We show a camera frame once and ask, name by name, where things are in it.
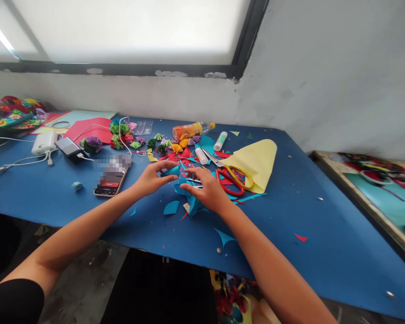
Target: black sleeve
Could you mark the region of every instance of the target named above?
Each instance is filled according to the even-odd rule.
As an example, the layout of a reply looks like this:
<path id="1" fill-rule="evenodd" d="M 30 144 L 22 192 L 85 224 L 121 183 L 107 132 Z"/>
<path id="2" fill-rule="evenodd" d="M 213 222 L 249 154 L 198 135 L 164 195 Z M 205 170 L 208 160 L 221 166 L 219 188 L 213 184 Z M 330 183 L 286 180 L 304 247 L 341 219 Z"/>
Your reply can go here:
<path id="1" fill-rule="evenodd" d="M 44 307 L 44 292 L 34 281 L 14 279 L 0 284 L 0 323 L 36 324 Z"/>

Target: frosted window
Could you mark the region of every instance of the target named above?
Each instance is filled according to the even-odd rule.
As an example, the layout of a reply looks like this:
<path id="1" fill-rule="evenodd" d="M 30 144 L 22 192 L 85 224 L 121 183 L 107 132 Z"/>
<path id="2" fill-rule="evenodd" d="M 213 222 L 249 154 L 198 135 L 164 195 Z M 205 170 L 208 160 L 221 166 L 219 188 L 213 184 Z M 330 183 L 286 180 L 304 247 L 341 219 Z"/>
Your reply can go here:
<path id="1" fill-rule="evenodd" d="M 13 0 L 12 4 L 41 45 L 42 60 L 46 54 L 47 60 L 61 63 L 229 65 L 249 1 Z M 36 59 L 33 53 L 20 55 Z"/>

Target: black window frame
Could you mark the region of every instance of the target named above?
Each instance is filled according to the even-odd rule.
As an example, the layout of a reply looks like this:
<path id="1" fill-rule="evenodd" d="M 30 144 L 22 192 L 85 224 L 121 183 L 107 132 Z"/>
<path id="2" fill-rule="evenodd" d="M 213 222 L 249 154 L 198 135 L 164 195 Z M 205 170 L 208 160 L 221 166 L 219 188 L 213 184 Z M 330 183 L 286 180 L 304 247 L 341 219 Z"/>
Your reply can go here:
<path id="1" fill-rule="evenodd" d="M 269 0 L 251 0 L 230 65 L 0 62 L 0 71 L 106 76 L 182 76 L 239 80 L 244 73 Z"/>

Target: left hand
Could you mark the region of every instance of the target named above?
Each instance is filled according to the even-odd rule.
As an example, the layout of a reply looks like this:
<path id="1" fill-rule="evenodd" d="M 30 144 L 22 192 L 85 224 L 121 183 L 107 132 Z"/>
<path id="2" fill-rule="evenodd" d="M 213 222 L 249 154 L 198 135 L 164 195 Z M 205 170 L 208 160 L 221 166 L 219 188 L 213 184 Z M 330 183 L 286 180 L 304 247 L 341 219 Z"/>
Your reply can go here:
<path id="1" fill-rule="evenodd" d="M 162 169 L 172 169 L 178 166 L 178 163 L 168 160 L 158 161 L 147 166 L 144 172 L 139 176 L 139 179 L 134 183 L 131 188 L 136 189 L 141 197 L 153 194 L 163 185 L 168 182 L 177 180 L 179 177 L 176 175 L 167 175 L 166 177 L 160 177 L 158 172 Z"/>

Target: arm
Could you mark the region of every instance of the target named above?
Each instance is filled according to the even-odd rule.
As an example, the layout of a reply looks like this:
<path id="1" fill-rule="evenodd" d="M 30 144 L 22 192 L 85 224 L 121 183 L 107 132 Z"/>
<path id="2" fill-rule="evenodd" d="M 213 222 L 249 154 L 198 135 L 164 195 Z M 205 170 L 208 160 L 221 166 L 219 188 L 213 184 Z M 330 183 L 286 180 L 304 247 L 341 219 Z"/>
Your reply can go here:
<path id="1" fill-rule="evenodd" d="M 202 190 L 181 188 L 217 213 L 229 226 L 252 268 L 267 302 L 282 323 L 336 323 L 308 283 L 251 220 L 234 205 L 219 182 L 202 168 L 186 169 L 202 182 Z"/>
<path id="2" fill-rule="evenodd" d="M 139 199 L 178 178 L 176 175 L 160 178 L 157 174 L 175 166 L 177 163 L 166 160 L 149 165 L 133 186 L 59 229 L 0 283 L 29 279 L 41 286 L 47 298 L 63 270 L 125 211 Z"/>

